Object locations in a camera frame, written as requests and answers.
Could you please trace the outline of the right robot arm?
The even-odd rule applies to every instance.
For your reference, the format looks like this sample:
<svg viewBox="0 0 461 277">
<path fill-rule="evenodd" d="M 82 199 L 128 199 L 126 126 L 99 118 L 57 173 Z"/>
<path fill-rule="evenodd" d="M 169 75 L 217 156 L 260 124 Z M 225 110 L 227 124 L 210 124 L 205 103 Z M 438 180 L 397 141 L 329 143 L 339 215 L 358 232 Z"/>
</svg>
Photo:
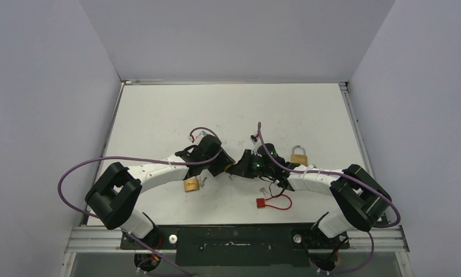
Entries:
<svg viewBox="0 0 461 277">
<path fill-rule="evenodd" d="M 244 178 L 267 178 L 285 190 L 331 196 L 338 208 L 326 212 L 314 224 L 312 240 L 324 248 L 349 230 L 370 231 L 389 207 L 391 196 L 360 165 L 343 170 L 320 170 L 280 157 L 271 143 L 245 150 L 226 171 Z"/>
</svg>

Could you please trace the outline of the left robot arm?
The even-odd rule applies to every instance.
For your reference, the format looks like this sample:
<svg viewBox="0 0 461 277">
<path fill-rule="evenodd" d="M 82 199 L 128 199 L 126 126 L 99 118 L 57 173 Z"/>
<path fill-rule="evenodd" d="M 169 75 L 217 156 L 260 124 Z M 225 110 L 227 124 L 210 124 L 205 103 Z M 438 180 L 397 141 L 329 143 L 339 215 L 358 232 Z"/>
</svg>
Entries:
<svg viewBox="0 0 461 277">
<path fill-rule="evenodd" d="M 85 195 L 85 202 L 107 229 L 120 228 L 148 249 L 157 243 L 158 227 L 148 215 L 136 210 L 139 196 L 160 185 L 196 177 L 204 170 L 215 177 L 234 163 L 222 142 L 207 134 L 161 163 L 110 164 Z"/>
</svg>

